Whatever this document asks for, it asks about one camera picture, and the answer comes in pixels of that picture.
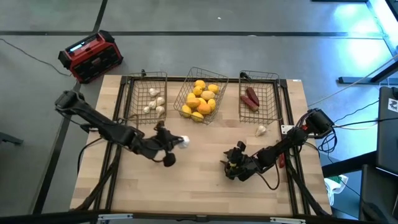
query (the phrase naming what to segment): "garlic bulb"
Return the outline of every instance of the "garlic bulb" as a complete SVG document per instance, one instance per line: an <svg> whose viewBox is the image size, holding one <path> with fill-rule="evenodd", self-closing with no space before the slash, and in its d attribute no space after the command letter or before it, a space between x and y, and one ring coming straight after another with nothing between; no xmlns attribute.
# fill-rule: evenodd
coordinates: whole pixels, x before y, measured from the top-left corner
<svg viewBox="0 0 398 224"><path fill-rule="evenodd" d="M165 100L163 97L158 97L156 99L156 106L162 106L164 104Z"/></svg>
<svg viewBox="0 0 398 224"><path fill-rule="evenodd" d="M266 131L267 131L266 127L260 125L256 130L255 137L262 136Z"/></svg>
<svg viewBox="0 0 398 224"><path fill-rule="evenodd" d="M155 109L156 108L156 100L149 102L148 106L150 109Z"/></svg>
<svg viewBox="0 0 398 224"><path fill-rule="evenodd" d="M157 118L162 116L162 114L164 113L164 107L163 106L157 106L156 107L156 113L157 113Z"/></svg>
<svg viewBox="0 0 398 224"><path fill-rule="evenodd" d="M142 110L142 112L144 112L145 114L146 114L146 113L149 113L149 112L150 112L149 106L144 107L144 109Z"/></svg>
<svg viewBox="0 0 398 224"><path fill-rule="evenodd" d="M156 95L158 95L160 93L160 90L155 90L154 88L150 88L148 90L148 93L151 97L155 97Z"/></svg>

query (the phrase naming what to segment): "white garlic clove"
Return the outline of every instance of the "white garlic clove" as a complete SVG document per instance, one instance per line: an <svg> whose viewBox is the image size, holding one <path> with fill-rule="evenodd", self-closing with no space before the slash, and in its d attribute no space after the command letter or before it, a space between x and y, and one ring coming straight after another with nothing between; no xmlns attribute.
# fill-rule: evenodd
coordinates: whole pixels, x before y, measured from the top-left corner
<svg viewBox="0 0 398 224"><path fill-rule="evenodd" d="M157 106L156 107L156 113L157 113L157 118L162 116L162 114L164 113L164 107L163 106Z"/></svg>
<svg viewBox="0 0 398 224"><path fill-rule="evenodd" d="M144 109L142 110L142 112L144 112L145 114L150 112L150 108L149 106L144 107Z"/></svg>
<svg viewBox="0 0 398 224"><path fill-rule="evenodd" d="M162 106L165 103L165 100L163 97L158 97L156 99L156 106Z"/></svg>
<svg viewBox="0 0 398 224"><path fill-rule="evenodd" d="M262 136L266 131L267 131L266 127L260 125L256 130L255 137Z"/></svg>
<svg viewBox="0 0 398 224"><path fill-rule="evenodd" d="M148 106L150 109L155 109L156 108L156 100L149 102Z"/></svg>
<svg viewBox="0 0 398 224"><path fill-rule="evenodd" d="M151 97L155 97L156 95L158 95L158 94L160 93L160 90L156 90L156 89L154 89L154 88L150 88L150 89L148 90L148 93L149 93L149 95L150 95Z"/></svg>

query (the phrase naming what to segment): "green object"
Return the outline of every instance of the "green object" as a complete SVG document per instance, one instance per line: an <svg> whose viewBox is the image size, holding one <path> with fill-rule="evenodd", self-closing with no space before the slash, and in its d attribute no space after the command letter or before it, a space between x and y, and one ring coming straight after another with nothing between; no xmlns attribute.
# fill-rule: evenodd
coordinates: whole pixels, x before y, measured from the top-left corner
<svg viewBox="0 0 398 224"><path fill-rule="evenodd" d="M332 181L336 182L337 184L342 183L341 178L339 176L328 177L328 179L331 179Z"/></svg>

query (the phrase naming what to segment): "wooden tabletop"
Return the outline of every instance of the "wooden tabletop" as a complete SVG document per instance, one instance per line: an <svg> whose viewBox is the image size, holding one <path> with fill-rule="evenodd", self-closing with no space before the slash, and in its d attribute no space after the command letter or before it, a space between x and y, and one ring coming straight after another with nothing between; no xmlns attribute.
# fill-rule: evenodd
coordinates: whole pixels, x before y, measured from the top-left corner
<svg viewBox="0 0 398 224"><path fill-rule="evenodd" d="M118 75L105 76L99 93L96 110L109 118L113 116L120 79L121 76ZM303 85L300 80L287 80L287 84L296 122L307 111ZM238 140L246 143L247 154L280 141L278 122L268 125L266 134L256 138L254 133L258 124L239 122L238 84L229 83L215 120L209 125L195 123L191 119L182 118L173 109L181 86L182 82L167 83L165 126L174 135L187 135L190 138L189 147L174 149L177 162L172 167L164 167L162 163L157 164L123 150L112 211L195 215L291 215L284 168L280 170L279 188L272 191L257 175L245 182L229 180L220 163L220 160L226 159L223 152L234 147ZM283 115L286 121L284 106ZM149 137L155 134L153 127L154 124L146 124L140 125L139 129ZM87 142L98 137L98 133L90 133ZM98 183L105 147L106 141L102 141L86 149L71 208L79 206ZM331 213L318 152L304 145L300 155L309 191L323 209ZM274 167L264 177L271 186L276 185L277 173ZM295 187L298 210L303 213L299 189L296 185ZM104 208L104 201L102 199L101 208Z"/></svg>

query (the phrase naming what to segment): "sweet potato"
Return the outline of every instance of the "sweet potato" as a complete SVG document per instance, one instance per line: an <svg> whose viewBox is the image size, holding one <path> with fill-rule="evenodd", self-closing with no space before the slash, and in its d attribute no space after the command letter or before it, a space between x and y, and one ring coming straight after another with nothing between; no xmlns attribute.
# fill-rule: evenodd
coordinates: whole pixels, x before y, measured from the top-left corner
<svg viewBox="0 0 398 224"><path fill-rule="evenodd" d="M259 107L253 101L251 101L248 97L241 96L241 100L244 102L244 104L246 104L249 107L249 109L251 111L256 112L259 109Z"/></svg>
<svg viewBox="0 0 398 224"><path fill-rule="evenodd" d="M257 97L256 93L254 92L253 88L248 87L246 89L246 94L248 95L249 99L253 101L257 106L260 106L259 98Z"/></svg>

